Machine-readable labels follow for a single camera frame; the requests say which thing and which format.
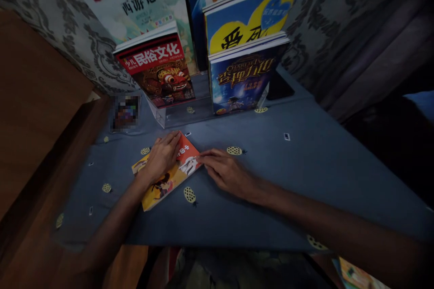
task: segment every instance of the wooden surface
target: wooden surface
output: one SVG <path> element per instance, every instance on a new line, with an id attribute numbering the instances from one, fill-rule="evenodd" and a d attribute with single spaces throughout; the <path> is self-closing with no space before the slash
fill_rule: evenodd
<path id="1" fill-rule="evenodd" d="M 0 12 L 0 220 L 93 84 L 10 11 Z"/>
<path id="2" fill-rule="evenodd" d="M 86 151 L 107 122 L 108 110 L 104 96 L 76 114 L 0 222 L 0 288 L 61 288 L 71 274 L 76 254 L 55 244 L 52 232 Z M 133 283 L 134 278 L 137 282 L 146 250 L 124 247 L 107 275 L 106 288 Z"/>

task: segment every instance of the wooden cabinet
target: wooden cabinet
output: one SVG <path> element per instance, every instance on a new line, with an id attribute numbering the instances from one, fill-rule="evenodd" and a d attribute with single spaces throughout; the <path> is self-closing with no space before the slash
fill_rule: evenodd
<path id="1" fill-rule="evenodd" d="M 93 84 L 15 13 L 0 12 L 0 220 Z"/>

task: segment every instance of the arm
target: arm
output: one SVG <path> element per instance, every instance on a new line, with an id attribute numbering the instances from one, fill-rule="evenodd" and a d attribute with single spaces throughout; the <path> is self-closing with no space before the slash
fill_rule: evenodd
<path id="1" fill-rule="evenodd" d="M 407 288 L 423 275 L 426 247 L 421 243 L 257 178 L 224 151 L 201 153 L 198 162 L 221 189 L 282 214 L 384 284 Z"/>
<path id="2" fill-rule="evenodd" d="M 101 288 L 105 272 L 116 257 L 145 192 L 174 165 L 180 136 L 181 133 L 174 131 L 155 141 L 146 166 L 139 171 L 80 254 L 76 274 L 69 283 L 71 288 Z"/>

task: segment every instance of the clear acrylic stand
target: clear acrylic stand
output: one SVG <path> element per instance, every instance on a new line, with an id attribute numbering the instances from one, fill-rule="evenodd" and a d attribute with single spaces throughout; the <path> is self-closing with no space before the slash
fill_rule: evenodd
<path id="1" fill-rule="evenodd" d="M 218 118 L 212 111 L 212 97 L 209 90 L 208 72 L 202 72 L 191 77 L 196 99 L 191 102 L 172 107 L 158 109 L 147 98 L 149 107 L 157 122 L 163 129 L 182 126 L 189 123 L 199 122 L 212 118 Z M 269 86 L 265 88 L 258 102 L 257 108 L 262 107 L 268 94 Z"/>

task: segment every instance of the patterned wallpaper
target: patterned wallpaper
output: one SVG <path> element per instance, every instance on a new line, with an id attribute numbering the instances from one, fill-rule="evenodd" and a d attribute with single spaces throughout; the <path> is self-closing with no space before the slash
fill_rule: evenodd
<path id="1" fill-rule="evenodd" d="M 298 0 L 287 31 L 292 44 L 283 66 L 308 90 L 326 93 L 342 71 L 328 65 L 389 0 Z M 112 56 L 115 43 L 82 0 L 0 0 L 16 11 L 106 93 L 138 89 Z"/>

